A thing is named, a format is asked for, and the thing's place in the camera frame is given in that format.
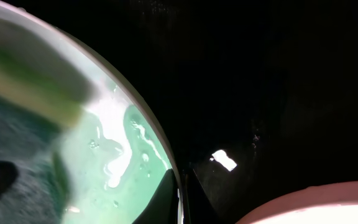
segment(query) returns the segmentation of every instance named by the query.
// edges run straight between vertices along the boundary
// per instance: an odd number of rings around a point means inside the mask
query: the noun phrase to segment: sponge
[[[81,114],[80,102],[70,97],[59,83],[22,66],[2,50],[0,98],[42,116],[61,128],[74,126]]]

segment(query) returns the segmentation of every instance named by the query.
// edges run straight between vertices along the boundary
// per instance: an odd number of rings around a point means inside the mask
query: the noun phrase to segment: water droplet
[[[148,162],[149,161],[149,155],[147,155],[146,153],[142,154],[142,159],[144,162]]]
[[[97,149],[97,148],[99,147],[99,144],[96,143],[94,140],[91,140],[91,141],[89,142],[89,147],[90,147],[91,149]]]

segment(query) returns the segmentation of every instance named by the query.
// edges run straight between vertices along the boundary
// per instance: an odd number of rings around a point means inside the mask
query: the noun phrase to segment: bubble
[[[99,147],[99,144],[96,143],[94,140],[91,140],[88,145],[91,149],[97,149]]]
[[[144,162],[148,162],[149,161],[149,155],[147,155],[147,153],[143,153],[142,154],[142,159]]]

